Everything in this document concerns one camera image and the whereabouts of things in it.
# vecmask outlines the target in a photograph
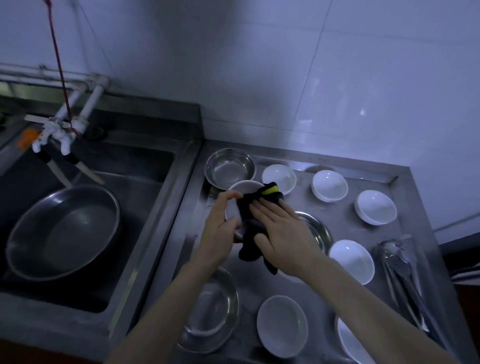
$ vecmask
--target person's left hand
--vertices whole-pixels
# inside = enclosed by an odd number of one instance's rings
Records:
[[[225,209],[228,200],[242,198],[237,191],[225,191],[218,195],[205,222],[200,245],[192,261],[215,270],[228,257],[233,246],[235,229],[240,227],[240,219],[231,217],[225,221]]]

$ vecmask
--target white ceramic bowl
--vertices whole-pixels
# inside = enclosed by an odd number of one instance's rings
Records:
[[[340,173],[321,170],[313,176],[312,192],[324,202],[340,201],[348,193],[348,184]]]
[[[396,219],[395,203],[385,194],[366,190],[355,199],[358,216],[371,225],[385,225]]]
[[[283,164],[272,164],[265,168],[262,181],[264,184],[275,182],[281,193],[289,194],[297,184],[297,176],[291,168]]]
[[[340,317],[335,319],[335,327],[342,348],[350,358],[359,364],[375,364],[370,354],[368,354]]]
[[[339,240],[332,245],[328,256],[361,284],[367,284],[375,274],[372,256],[363,246],[353,240]]]
[[[235,190],[241,194],[252,194],[253,192],[257,192],[257,190],[263,186],[263,183],[257,181],[238,181],[237,183],[234,183],[229,190]],[[228,201],[227,208],[225,209],[225,218],[230,218],[232,216],[236,216],[241,220],[240,211],[237,206],[237,200],[234,198]],[[235,230],[235,236],[239,239],[243,238],[244,233],[245,228],[243,225],[240,226],[239,229]]]
[[[297,356],[308,338],[307,318],[287,296],[272,296],[260,306],[257,330],[265,348],[283,359]]]

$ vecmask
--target sink basin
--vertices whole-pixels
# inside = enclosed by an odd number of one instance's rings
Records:
[[[64,161],[54,146],[47,145],[45,150],[74,185],[95,183]],[[15,276],[8,269],[4,252],[10,231],[36,201],[63,187],[33,151],[28,150],[0,177],[0,292],[84,311],[102,312],[108,306],[162,189],[174,154],[88,141],[75,143],[72,151],[105,181],[104,186],[117,197],[121,210],[118,240],[104,257],[72,277],[49,283],[31,283]]]

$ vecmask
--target dish towel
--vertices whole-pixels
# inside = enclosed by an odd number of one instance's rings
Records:
[[[253,262],[262,256],[262,251],[253,241],[254,236],[262,233],[268,237],[265,226],[253,217],[248,207],[254,200],[259,200],[260,197],[278,205],[279,199],[283,199],[283,193],[278,190],[276,183],[272,182],[259,188],[257,192],[244,194],[243,198],[237,200],[242,223],[246,227],[243,235],[243,247],[239,251],[239,258],[246,262]],[[264,263],[270,273],[277,274],[278,269],[266,260],[265,257]]]

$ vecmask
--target red string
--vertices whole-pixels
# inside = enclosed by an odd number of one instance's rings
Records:
[[[72,127],[72,111],[70,110],[70,104],[68,102],[68,96],[67,96],[67,88],[65,87],[65,79],[63,78],[63,70],[61,69],[59,48],[57,46],[57,40],[55,38],[55,31],[53,30],[52,1],[43,0],[43,2],[48,7],[48,21],[50,22],[50,31],[52,33],[53,47],[55,47],[55,55],[57,57],[57,64],[60,72],[61,85],[63,89],[63,97],[65,98],[65,105],[67,106],[67,113],[68,113],[68,119],[70,122],[70,128],[74,130]]]

